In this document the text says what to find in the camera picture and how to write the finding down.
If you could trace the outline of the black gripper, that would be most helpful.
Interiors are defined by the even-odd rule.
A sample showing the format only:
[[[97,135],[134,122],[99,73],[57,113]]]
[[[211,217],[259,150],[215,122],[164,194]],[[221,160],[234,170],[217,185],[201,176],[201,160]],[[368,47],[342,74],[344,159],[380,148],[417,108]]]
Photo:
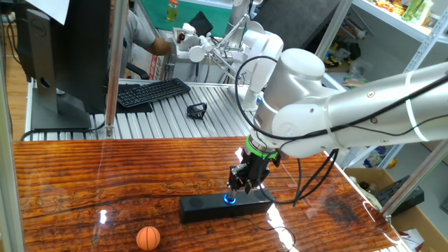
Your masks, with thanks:
[[[244,186],[244,192],[249,195],[254,190],[260,189],[260,184],[270,174],[268,164],[273,162],[276,167],[279,166],[281,157],[278,153],[269,157],[259,157],[254,153],[242,154],[241,164],[230,167],[229,180],[227,183],[230,189],[227,195],[228,200],[235,200],[238,189]]]

